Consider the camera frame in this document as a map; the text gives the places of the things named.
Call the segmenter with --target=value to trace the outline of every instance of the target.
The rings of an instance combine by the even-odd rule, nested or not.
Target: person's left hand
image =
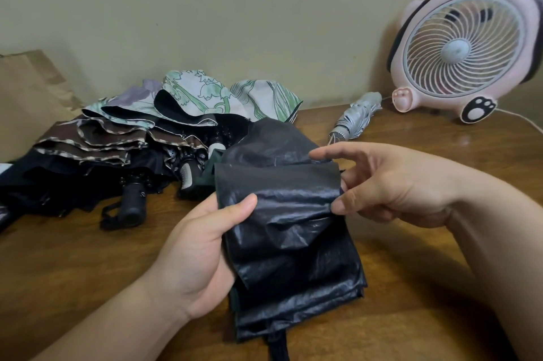
[[[141,278],[165,316],[187,322],[204,316],[227,296],[234,274],[221,251],[221,238],[244,221],[256,203],[256,195],[251,194],[239,204],[217,209],[217,197],[212,194],[173,229]]]

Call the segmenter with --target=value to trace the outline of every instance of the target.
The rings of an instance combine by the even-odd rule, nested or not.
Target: white cable
[[[496,108],[496,111],[505,112],[506,114],[516,115],[517,117],[520,117],[524,119],[525,121],[528,121],[535,129],[537,129],[537,131],[543,134],[543,128],[541,128],[539,125],[534,123],[531,119],[526,118],[524,115],[517,114],[516,112],[502,110],[501,108]]]

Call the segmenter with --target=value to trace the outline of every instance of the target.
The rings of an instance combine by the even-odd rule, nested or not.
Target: paper bag
[[[0,162],[24,155],[53,123],[77,117],[81,107],[43,51],[0,56]]]

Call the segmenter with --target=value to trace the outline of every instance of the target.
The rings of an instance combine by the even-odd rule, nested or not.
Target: wooden table
[[[296,126],[318,144],[345,106],[301,111]],[[543,136],[495,113],[463,125],[443,113],[396,113],[386,103],[362,140],[404,145],[504,179],[543,202]],[[42,350],[148,268],[173,226],[195,205],[176,186],[151,195],[141,227],[98,229],[99,211],[25,216],[0,235],[0,359]],[[496,360],[512,350],[471,271],[444,228],[349,218],[369,282],[366,297],[288,333],[294,360]],[[232,342],[227,302],[189,323],[161,358],[266,360],[261,339]]]

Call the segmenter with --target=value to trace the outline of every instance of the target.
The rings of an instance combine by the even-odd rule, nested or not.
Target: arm
[[[336,214],[446,226],[519,357],[543,359],[543,208],[513,186],[449,159],[395,145],[339,143],[309,154],[346,158]]]
[[[448,228],[520,359],[543,359],[543,208],[503,181],[466,172]]]
[[[249,195],[217,210],[211,195],[173,229],[153,266],[34,361],[150,361],[193,318],[213,310],[234,284],[221,237],[256,206]]]

